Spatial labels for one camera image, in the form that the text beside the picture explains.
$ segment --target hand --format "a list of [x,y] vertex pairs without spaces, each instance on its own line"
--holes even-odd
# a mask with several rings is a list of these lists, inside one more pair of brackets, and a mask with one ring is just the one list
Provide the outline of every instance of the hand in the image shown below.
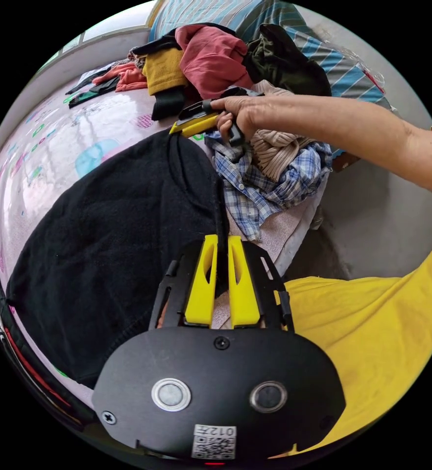
[[211,102],[215,110],[222,110],[216,125],[221,137],[225,142],[229,141],[229,129],[236,118],[236,124],[250,141],[258,131],[258,122],[263,122],[264,111],[268,111],[267,102],[262,96],[231,96],[229,98],[217,99]]

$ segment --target red stripe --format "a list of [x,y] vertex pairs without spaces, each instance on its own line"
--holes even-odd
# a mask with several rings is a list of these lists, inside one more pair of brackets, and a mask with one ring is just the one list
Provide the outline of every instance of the red stripe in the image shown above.
[[51,394],[53,394],[58,400],[61,400],[66,406],[71,406],[67,401],[64,401],[33,369],[33,367],[30,366],[30,364],[27,362],[27,360],[23,357],[22,353],[20,352],[19,348],[17,348],[17,345],[14,343],[14,340],[10,336],[10,332],[7,328],[5,328],[5,334],[7,335],[7,338],[12,345],[15,354],[19,358],[20,362],[24,365],[24,367],[33,375],[35,380],[42,385],[44,388],[46,388]]

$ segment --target screw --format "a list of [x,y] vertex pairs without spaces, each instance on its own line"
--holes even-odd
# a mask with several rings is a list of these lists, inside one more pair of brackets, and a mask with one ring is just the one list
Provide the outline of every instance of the screw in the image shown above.
[[113,413],[110,413],[109,411],[104,411],[102,413],[102,419],[107,423],[107,424],[116,424],[117,419],[115,418],[115,415]]
[[215,348],[219,349],[220,351],[224,351],[225,349],[229,347],[229,345],[230,345],[229,340],[225,338],[224,336],[218,336],[215,339]]

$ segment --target striped fabric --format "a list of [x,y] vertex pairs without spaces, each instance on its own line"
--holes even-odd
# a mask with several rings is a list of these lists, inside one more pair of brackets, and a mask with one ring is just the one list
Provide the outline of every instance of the striped fabric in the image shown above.
[[[259,37],[263,23],[279,24],[302,53],[326,72],[333,96],[356,98],[391,109],[381,90],[351,59],[321,42],[291,3],[279,0],[164,0],[149,41],[187,24],[211,22],[235,31],[246,43]],[[335,158],[342,153],[333,149]]]

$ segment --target qr code sticker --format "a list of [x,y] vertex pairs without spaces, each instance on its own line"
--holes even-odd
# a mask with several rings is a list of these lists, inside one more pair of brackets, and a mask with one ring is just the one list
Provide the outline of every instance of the qr code sticker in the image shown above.
[[207,460],[234,460],[236,428],[233,426],[195,426],[192,457]]

